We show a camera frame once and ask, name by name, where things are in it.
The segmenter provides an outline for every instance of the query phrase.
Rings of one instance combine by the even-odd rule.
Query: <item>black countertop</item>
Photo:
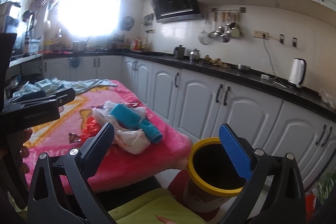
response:
[[[244,85],[262,92],[274,95],[291,103],[302,106],[310,111],[313,111],[321,116],[333,120],[336,122],[336,112],[332,110],[326,103],[324,103],[318,96],[317,92],[309,90],[307,88],[298,89],[291,87],[287,84],[287,81],[280,79],[281,83],[286,86],[286,89],[276,87],[271,81],[262,80],[260,78],[261,72],[251,70],[251,73],[244,73],[236,70],[235,65],[230,65],[231,69],[224,69],[216,66],[206,65],[202,62],[191,63],[188,59],[176,59],[172,55],[162,52],[151,53],[134,53],[134,52],[111,52],[111,51],[99,51],[99,52],[87,52],[81,56],[102,56],[102,55],[121,55],[133,58],[144,59],[155,63],[179,68],[188,69],[206,75],[214,76],[220,79],[228,80],[240,85]],[[75,54],[46,54],[44,59],[63,58],[63,57],[76,57]]]

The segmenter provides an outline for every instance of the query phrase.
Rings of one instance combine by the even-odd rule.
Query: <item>electric kettle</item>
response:
[[[288,83],[292,86],[301,88],[301,85],[305,79],[306,68],[307,68],[306,60],[301,58],[294,58]]]

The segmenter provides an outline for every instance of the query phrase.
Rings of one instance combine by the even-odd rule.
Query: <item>metal bowl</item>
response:
[[[251,70],[251,67],[242,64],[237,64],[237,69],[243,72],[249,72]]]

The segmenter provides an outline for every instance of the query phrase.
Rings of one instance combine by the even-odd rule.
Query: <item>bright sunlight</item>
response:
[[[80,37],[107,35],[117,26],[120,0],[61,0],[60,21]]]

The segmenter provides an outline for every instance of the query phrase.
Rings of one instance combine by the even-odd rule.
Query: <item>wall outlet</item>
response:
[[[265,39],[268,39],[268,32],[262,32],[262,31],[253,31],[253,37],[257,37],[257,38],[264,38],[264,34],[265,34]]]

